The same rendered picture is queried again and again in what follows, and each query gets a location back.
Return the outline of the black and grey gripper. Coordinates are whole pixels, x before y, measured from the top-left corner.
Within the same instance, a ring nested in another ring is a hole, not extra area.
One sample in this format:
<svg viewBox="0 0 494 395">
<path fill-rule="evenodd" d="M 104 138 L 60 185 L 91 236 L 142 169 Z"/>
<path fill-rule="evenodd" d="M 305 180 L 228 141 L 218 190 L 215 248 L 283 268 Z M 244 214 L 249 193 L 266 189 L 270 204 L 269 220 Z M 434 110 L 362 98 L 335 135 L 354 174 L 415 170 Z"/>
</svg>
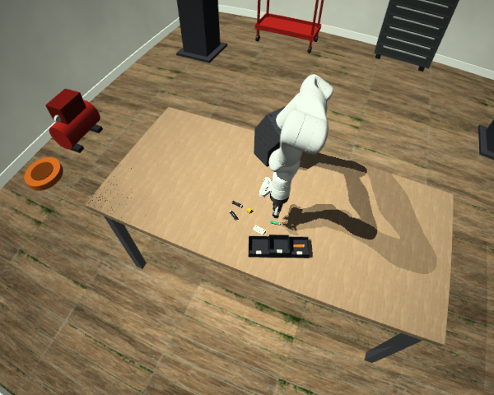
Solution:
<svg viewBox="0 0 494 395">
<path fill-rule="evenodd" d="M 284 199 L 284 200 L 277 200 L 274 197 L 272 197 L 272 195 L 270 193 L 270 199 L 273 202 L 273 213 L 272 213 L 273 214 L 273 218 L 278 218 L 279 217 L 279 214 L 280 214 L 280 211 L 282 209 L 282 205 L 288 201 L 289 197 L 286 198 L 286 199 Z"/>
</svg>

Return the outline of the black rack of bins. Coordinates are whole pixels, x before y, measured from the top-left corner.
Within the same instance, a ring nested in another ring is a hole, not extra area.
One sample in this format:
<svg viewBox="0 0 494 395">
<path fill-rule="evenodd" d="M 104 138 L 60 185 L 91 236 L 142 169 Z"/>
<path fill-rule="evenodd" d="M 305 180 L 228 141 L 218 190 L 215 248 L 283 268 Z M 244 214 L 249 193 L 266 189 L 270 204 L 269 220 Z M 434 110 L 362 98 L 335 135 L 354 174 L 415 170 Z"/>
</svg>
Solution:
<svg viewBox="0 0 494 395">
<path fill-rule="evenodd" d="M 303 244 L 305 247 L 294 247 L 294 244 Z M 249 236 L 249 258 L 309 258 L 309 256 L 309 237 Z"/>
</svg>

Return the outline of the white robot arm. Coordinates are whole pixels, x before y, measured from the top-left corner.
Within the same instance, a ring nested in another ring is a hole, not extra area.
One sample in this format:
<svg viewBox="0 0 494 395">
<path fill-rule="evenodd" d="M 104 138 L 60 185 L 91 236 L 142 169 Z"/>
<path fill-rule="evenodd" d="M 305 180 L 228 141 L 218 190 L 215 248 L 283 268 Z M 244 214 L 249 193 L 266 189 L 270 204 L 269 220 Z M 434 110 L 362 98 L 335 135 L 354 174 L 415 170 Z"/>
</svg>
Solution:
<svg viewBox="0 0 494 395">
<path fill-rule="evenodd" d="M 262 198 L 270 193 L 277 200 L 288 198 L 302 152 L 317 154 L 326 143 L 329 132 L 327 101 L 333 94 L 333 87 L 313 74 L 304 80 L 300 93 L 277 116 L 277 125 L 282 129 L 280 148 L 269 158 L 273 181 L 269 177 L 263 179 L 259 190 Z"/>
</svg>

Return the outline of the white domino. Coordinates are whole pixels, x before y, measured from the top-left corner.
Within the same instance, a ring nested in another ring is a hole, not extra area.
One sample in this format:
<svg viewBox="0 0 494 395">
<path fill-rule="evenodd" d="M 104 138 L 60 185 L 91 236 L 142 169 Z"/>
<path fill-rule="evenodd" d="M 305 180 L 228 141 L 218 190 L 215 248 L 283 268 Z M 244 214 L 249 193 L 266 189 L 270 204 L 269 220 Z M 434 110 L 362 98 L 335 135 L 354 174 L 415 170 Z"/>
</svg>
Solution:
<svg viewBox="0 0 494 395">
<path fill-rule="evenodd" d="M 257 233 L 261 234 L 261 235 L 263 235 L 264 232 L 266 231 L 266 230 L 258 227 L 257 225 L 253 228 L 253 230 L 256 231 Z"/>
</svg>

